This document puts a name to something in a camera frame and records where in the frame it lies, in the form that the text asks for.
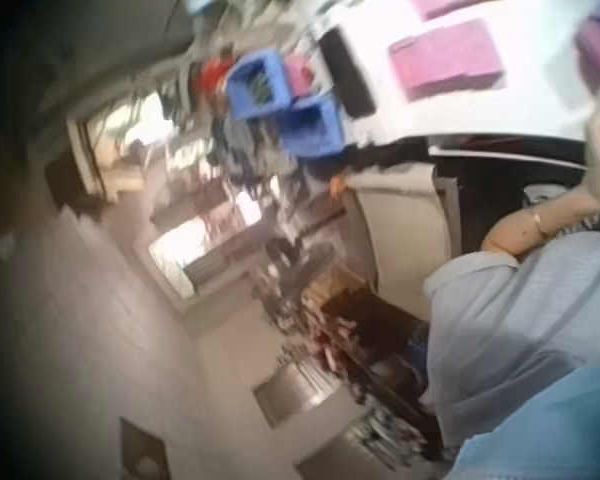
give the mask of blue crate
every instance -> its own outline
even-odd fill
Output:
[[[340,114],[331,93],[298,100],[276,114],[282,147],[296,157],[319,158],[345,148]]]
[[[266,76],[271,100],[258,103],[252,82],[260,74]],[[287,78],[284,59],[275,49],[261,50],[241,58],[227,75],[227,95],[231,113],[239,120],[263,117],[289,108],[293,94]]]

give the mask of pink towel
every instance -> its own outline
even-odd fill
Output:
[[[313,72],[309,60],[304,55],[292,54],[284,59],[289,84],[294,98],[306,97],[311,93]]]
[[[592,19],[585,20],[576,43],[596,75],[600,76],[600,23]]]
[[[484,1],[486,0],[411,0],[411,3],[423,20],[431,20]]]
[[[483,20],[402,40],[389,48],[396,76],[410,99],[467,88],[488,88],[503,73]]]

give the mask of chair backrest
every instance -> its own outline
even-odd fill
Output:
[[[429,321],[424,281],[460,254],[459,211],[445,208],[457,206],[457,191],[448,191],[455,183],[436,181],[434,170],[415,163],[365,171],[347,179],[344,198],[369,285],[423,321]],[[448,202],[450,194],[456,199]]]

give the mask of white table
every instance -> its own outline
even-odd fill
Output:
[[[583,139],[594,96],[574,43],[597,0],[497,0],[423,22],[409,0],[366,0],[338,8],[317,26],[339,25],[377,105],[351,122],[359,146],[448,134],[519,134]],[[458,91],[410,102],[390,64],[388,47],[410,35],[482,18],[505,68],[497,90]]]

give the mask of red object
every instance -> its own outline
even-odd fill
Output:
[[[195,80],[196,89],[206,96],[212,95],[235,62],[236,60],[233,57],[226,60],[215,59],[208,62],[202,67],[200,76]]]

